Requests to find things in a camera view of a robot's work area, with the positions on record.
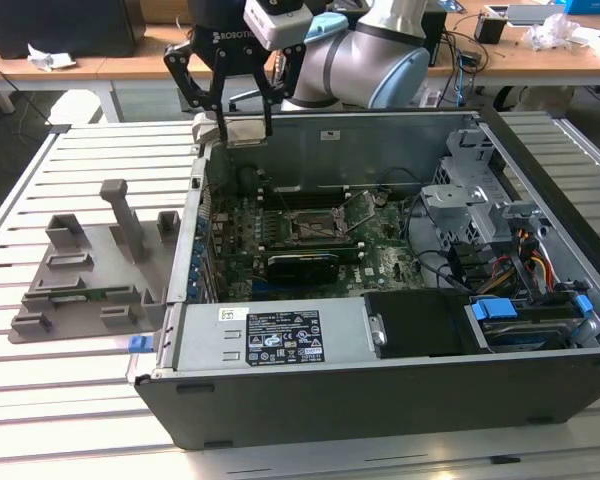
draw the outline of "yellow wire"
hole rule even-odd
[[[480,293],[487,293],[489,290],[494,289],[495,287],[497,287],[498,285],[500,285],[501,283],[503,283],[505,280],[507,280],[509,277],[511,277],[515,271],[516,271],[515,268],[512,268],[512,269],[508,270],[507,273],[505,273],[504,275],[502,275],[500,278],[498,278],[498,280],[496,280],[495,282],[493,282],[484,291],[482,291]]]
[[[531,257],[531,260],[533,260],[534,262],[536,262],[537,264],[539,264],[542,267],[542,273],[544,275],[544,282],[547,283],[547,280],[549,279],[549,277],[547,276],[547,267],[544,266],[544,262],[542,260],[540,260],[538,257]]]

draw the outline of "blue drive latch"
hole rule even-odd
[[[582,315],[584,315],[585,318],[589,318],[593,314],[593,304],[591,303],[591,300],[589,300],[589,297],[587,297],[586,295],[578,295],[576,297],[576,305],[578,306],[578,308],[582,312]]]
[[[483,298],[471,305],[477,320],[516,318],[518,312],[508,298]]]

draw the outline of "computer case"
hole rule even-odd
[[[27,44],[75,57],[128,57],[145,32],[140,0],[0,1],[0,56],[23,58]]]

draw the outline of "crumpled paper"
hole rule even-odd
[[[76,65],[76,62],[68,53],[46,53],[29,46],[27,61],[40,70],[50,72],[57,68],[67,68]]]
[[[571,50],[568,38],[578,27],[580,24],[567,20],[564,13],[555,13],[548,17],[543,25],[530,27],[522,36],[522,41],[535,51],[558,47]]]

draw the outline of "slotted metal surface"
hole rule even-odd
[[[76,211],[83,223],[112,222],[98,191],[116,176],[129,181],[141,220],[181,208],[189,130],[188,122],[72,128],[45,143],[7,199],[0,212],[0,478],[600,478],[600,401],[565,425],[185,453],[128,384],[129,368],[148,371],[155,358],[130,356],[127,336],[11,345],[6,333],[45,251],[51,215]],[[449,388],[453,408],[457,387]],[[267,392],[266,401],[275,398]],[[272,421],[301,428],[293,412]],[[492,455],[522,463],[492,465]]]
[[[502,115],[567,198],[600,235],[600,151],[566,120],[543,112]],[[523,199],[526,188],[507,167],[506,175]]]

